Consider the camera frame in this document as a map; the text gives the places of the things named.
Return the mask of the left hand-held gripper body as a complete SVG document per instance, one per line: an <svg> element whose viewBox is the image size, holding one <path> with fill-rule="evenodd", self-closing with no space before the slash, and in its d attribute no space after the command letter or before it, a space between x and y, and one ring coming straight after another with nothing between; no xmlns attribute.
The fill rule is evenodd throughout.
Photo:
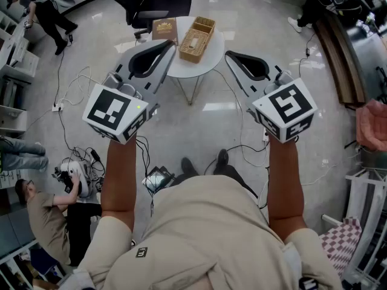
<svg viewBox="0 0 387 290"><path fill-rule="evenodd" d="M101 136L126 144L159 107L157 89L150 80L109 72L102 84L94 85L82 120Z"/></svg>

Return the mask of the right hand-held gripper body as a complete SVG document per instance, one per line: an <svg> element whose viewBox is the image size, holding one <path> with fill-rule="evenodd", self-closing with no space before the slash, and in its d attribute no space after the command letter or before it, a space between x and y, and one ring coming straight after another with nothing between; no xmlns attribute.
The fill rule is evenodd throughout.
<svg viewBox="0 0 387 290"><path fill-rule="evenodd" d="M317 105L302 79L287 70L274 81L246 72L247 112L281 143L310 128Z"/></svg>

